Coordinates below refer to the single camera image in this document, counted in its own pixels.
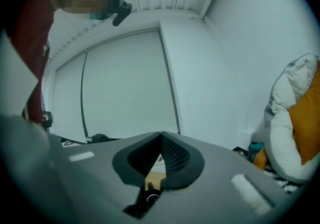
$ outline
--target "white wall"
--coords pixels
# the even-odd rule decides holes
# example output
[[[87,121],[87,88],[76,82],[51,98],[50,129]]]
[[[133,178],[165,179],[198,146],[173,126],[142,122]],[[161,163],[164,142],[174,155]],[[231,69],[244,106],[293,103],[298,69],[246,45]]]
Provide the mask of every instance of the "white wall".
[[[161,21],[182,135],[237,144],[237,91],[224,50],[202,22]]]
[[[248,145],[284,67],[320,53],[319,25],[305,0],[213,0],[206,15],[237,74],[238,144]]]

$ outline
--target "cushion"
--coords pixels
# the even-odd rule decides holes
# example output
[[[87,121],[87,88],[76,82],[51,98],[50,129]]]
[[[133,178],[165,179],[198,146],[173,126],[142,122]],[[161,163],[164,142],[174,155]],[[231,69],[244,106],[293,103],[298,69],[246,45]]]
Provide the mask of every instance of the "cushion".
[[[256,154],[253,165],[258,167],[260,170],[264,170],[268,164],[268,157],[266,153],[266,147],[264,146],[258,154]]]
[[[288,110],[311,86],[319,60],[309,53],[289,63],[275,81],[264,110],[264,144],[269,162],[281,177],[298,184],[312,179],[320,163],[320,153],[302,165]]]
[[[320,152],[320,61],[310,88],[289,109],[301,164],[314,158]]]

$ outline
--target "black and white fabric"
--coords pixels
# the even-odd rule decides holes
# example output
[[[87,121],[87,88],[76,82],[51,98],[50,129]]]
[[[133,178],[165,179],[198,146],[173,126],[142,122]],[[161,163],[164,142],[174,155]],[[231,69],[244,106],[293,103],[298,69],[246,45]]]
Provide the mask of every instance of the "black and white fabric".
[[[264,168],[264,173],[270,176],[274,179],[274,181],[283,188],[284,192],[286,192],[288,195],[296,191],[301,185],[294,183],[292,181],[289,181],[285,178],[282,178],[276,171],[272,168],[270,164],[268,164]]]

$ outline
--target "closet door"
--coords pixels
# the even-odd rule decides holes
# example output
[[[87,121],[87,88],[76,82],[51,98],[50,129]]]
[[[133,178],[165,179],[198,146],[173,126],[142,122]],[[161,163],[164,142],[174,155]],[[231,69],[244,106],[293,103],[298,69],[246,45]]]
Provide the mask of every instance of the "closet door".
[[[86,54],[57,71],[53,92],[55,134],[87,143],[81,115],[81,78]]]
[[[118,139],[178,132],[158,31],[122,37],[90,50],[82,86],[88,136]]]

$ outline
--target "orange fabric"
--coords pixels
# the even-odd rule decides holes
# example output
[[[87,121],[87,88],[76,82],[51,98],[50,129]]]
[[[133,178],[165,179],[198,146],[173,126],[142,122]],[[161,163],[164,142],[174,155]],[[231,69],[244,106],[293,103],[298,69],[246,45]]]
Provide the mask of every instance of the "orange fabric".
[[[301,164],[314,158],[320,152],[320,61],[310,88],[301,99],[289,109]]]
[[[258,154],[256,154],[254,161],[253,161],[253,165],[255,165],[256,167],[258,167],[261,170],[264,170],[267,166],[268,163],[268,156],[266,153],[266,147],[264,146]]]

